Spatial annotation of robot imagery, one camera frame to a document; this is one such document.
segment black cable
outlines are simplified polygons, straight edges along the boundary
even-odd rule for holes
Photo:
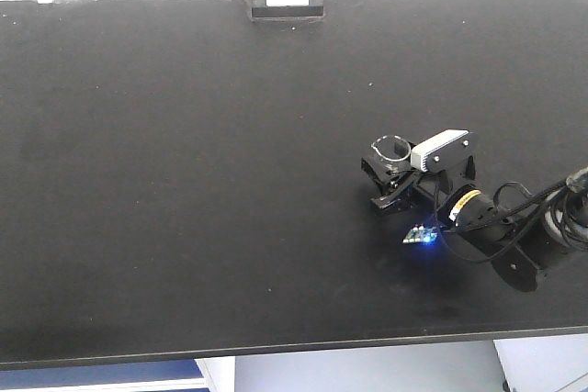
[[[573,221],[570,213],[568,213],[570,194],[571,191],[568,191],[563,197],[553,198],[550,208],[551,219],[558,227],[558,231],[566,245],[581,252],[588,252],[588,238],[578,231],[578,224]],[[560,219],[557,217],[557,211],[561,213]]]
[[[498,189],[496,189],[496,191],[494,192],[494,196],[492,197],[492,202],[499,211],[506,211],[506,209],[503,208],[503,206],[500,203],[500,195],[505,188],[514,188],[515,190],[518,190],[519,193],[525,197],[525,199],[530,199],[533,197],[533,194],[529,192],[529,189],[521,183],[519,183],[518,181],[504,183],[500,187],[498,187]]]
[[[505,245],[504,247],[502,247],[501,250],[499,250],[498,252],[485,257],[483,259],[470,259],[469,257],[465,257],[463,255],[461,255],[460,253],[456,252],[451,246],[449,246],[449,244],[447,243],[447,241],[445,240],[445,237],[443,236],[443,231],[441,229],[441,225],[439,222],[439,216],[438,216],[438,211],[439,211],[439,187],[440,187],[440,180],[437,180],[435,183],[435,192],[434,192],[434,196],[433,196],[433,216],[435,218],[435,227],[437,228],[437,232],[438,232],[438,237],[440,237],[441,242],[443,243],[443,245],[456,257],[458,257],[459,259],[461,259],[462,261],[468,262],[468,263],[488,263],[493,261],[494,259],[497,259],[505,254],[507,254],[509,251],[511,251],[514,247],[516,247],[518,241],[531,229],[531,227],[533,227],[533,225],[539,220],[539,218],[541,217],[542,214],[544,214],[548,207],[549,204],[551,204],[552,200],[551,199],[546,199],[545,196],[543,196],[543,201],[540,203],[540,205],[535,208],[530,215],[528,216],[525,225],[523,226],[522,229],[520,229],[514,236],[513,238],[508,242],[507,245]],[[557,198],[560,194],[565,194],[567,192],[567,187],[561,189],[554,197]],[[527,202],[525,204],[528,204],[528,207],[530,207],[532,205],[529,204],[530,200],[536,200],[537,196],[532,196],[531,198],[529,198],[529,200],[527,200]],[[519,211],[522,211],[524,208],[520,208],[521,206],[519,206],[518,208],[516,208]],[[489,225],[493,225],[494,222],[486,222],[486,224]],[[482,227],[479,226],[475,226],[475,229],[471,229],[471,230],[476,230]]]
[[[502,189],[504,187],[512,186],[510,184],[511,183],[506,183],[506,185],[502,185],[501,187],[499,187],[499,189],[496,191],[496,193],[498,193],[498,195],[500,195],[500,191],[502,191]],[[461,234],[461,233],[466,233],[468,231],[485,229],[486,227],[496,225],[496,224],[502,222],[503,219],[510,218],[511,216],[516,215],[516,214],[520,213],[521,211],[526,210],[527,208],[529,208],[533,205],[540,204],[541,201],[545,200],[545,198],[547,196],[551,195],[556,190],[559,190],[562,187],[565,187],[565,185],[566,185],[566,181],[565,181],[565,179],[562,179],[561,181],[558,181],[556,184],[547,187],[545,190],[542,190],[541,192],[537,193],[536,195],[529,197],[524,203],[520,204],[519,206],[512,208],[510,210],[504,211],[504,212],[500,213],[498,216],[496,216],[490,220],[487,220],[487,221],[479,223],[479,224],[473,224],[473,225],[468,225],[468,226],[459,227],[459,228],[454,227],[452,229],[445,230],[445,233]]]

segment black tabletop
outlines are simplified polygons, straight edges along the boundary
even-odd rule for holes
[[[0,3],[0,362],[588,329],[588,255],[535,293],[399,244],[360,157],[481,136],[479,185],[585,165],[588,0]],[[455,243],[477,256],[465,243]]]

